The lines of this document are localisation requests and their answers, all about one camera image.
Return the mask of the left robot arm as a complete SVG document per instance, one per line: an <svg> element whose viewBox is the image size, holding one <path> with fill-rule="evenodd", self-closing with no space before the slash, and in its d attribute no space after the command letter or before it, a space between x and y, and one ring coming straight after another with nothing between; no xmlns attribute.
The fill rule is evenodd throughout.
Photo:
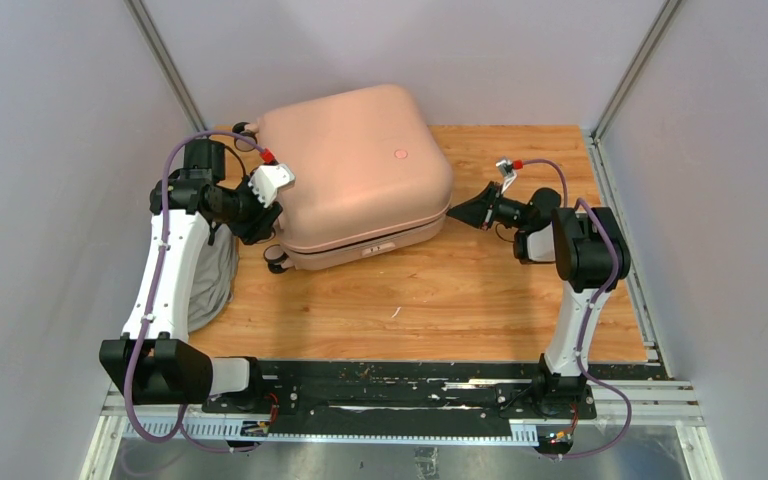
<svg viewBox="0 0 768 480"><path fill-rule="evenodd" d="M189 345L189 304L202 249L226 226L246 245L267 239L282 212L289 168L252 138L235 135L263 163L235 188L222 186L223 132L207 131L173 148L150 193L151 245L139 292L122 332L105 340L99 361L133 405L203 403L227 394L243 413L258 411L266 386L254 357L210 357Z"/></svg>

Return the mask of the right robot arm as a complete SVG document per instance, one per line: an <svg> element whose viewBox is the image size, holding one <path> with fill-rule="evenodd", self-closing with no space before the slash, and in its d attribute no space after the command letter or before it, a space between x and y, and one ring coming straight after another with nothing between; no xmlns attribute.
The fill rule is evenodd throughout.
<svg viewBox="0 0 768 480"><path fill-rule="evenodd" d="M530 406L552 418L581 403L599 317L632 263L614 211L584 201L565 207L561 194L551 188L540 188L529 201L519 202L505 197L501 184L491 182L447 215L475 229L496 224L514 229L514 258L522 264L552 263L562 282L555 330L537 373L529 386L504 401L504 407Z"/></svg>

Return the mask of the pink hard-shell suitcase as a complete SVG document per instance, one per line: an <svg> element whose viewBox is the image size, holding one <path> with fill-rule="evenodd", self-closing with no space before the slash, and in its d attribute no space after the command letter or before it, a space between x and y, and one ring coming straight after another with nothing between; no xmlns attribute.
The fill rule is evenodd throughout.
<svg viewBox="0 0 768 480"><path fill-rule="evenodd" d="M366 87L273 109L233 132L254 136L295 176L268 269L323 270L425 242L443 228L454 173L413 95Z"/></svg>

